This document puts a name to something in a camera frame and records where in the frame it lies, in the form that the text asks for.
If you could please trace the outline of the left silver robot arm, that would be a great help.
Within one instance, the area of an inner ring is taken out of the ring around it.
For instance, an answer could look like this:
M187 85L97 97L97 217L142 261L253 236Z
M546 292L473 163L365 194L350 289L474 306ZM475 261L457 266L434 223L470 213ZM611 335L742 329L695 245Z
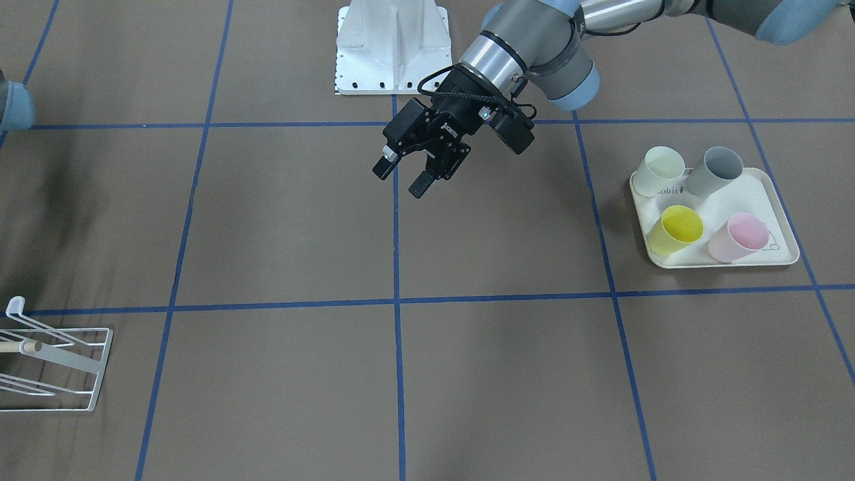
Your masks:
M506 1L492 8L479 36L455 64L416 86L430 98L412 98L383 130L387 143L373 173L384 180L404 158L424 152L424 170L409 187L421 198L437 180L449 180L471 148L464 142L484 124L521 154L534 140L536 112L517 102L534 84L556 108L573 112L601 85L587 37L617 37L663 16L700 15L772 45L789 45L852 1Z

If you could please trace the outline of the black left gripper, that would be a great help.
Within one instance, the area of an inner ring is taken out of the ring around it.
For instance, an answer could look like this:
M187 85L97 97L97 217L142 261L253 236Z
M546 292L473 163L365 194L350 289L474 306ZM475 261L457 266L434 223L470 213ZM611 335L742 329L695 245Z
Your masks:
M419 82L419 93L430 97L430 106L412 98L384 127L387 145L372 168L378 179L387 180L404 156L425 152L425 168L408 188L416 200L421 200L436 180L451 179L471 150L464 136L475 134L492 113L509 104L498 90L467 68L446 67L441 73L445 79L434 92L423 88L434 79L433 74Z

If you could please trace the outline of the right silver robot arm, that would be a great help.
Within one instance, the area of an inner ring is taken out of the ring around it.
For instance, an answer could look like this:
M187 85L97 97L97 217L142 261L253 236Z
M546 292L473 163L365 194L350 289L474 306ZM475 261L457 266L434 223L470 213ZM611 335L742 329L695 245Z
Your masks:
M21 82L10 82L1 71L1 131L30 129L35 124L33 95Z

